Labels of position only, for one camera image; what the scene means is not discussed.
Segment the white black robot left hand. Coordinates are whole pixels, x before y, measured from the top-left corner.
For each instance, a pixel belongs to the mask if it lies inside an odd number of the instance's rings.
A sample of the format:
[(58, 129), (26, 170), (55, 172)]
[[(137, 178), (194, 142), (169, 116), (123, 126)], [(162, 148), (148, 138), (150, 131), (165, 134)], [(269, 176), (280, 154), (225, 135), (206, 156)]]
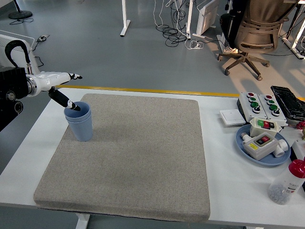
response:
[(81, 108), (71, 101), (63, 93), (55, 89), (55, 86), (69, 82), (70, 80), (82, 79), (82, 77), (75, 73), (61, 73), (61, 72), (41, 72), (38, 75), (27, 75), (28, 81), (28, 97), (36, 96), (40, 92), (48, 91), (51, 99), (56, 101), (61, 106), (80, 111)]

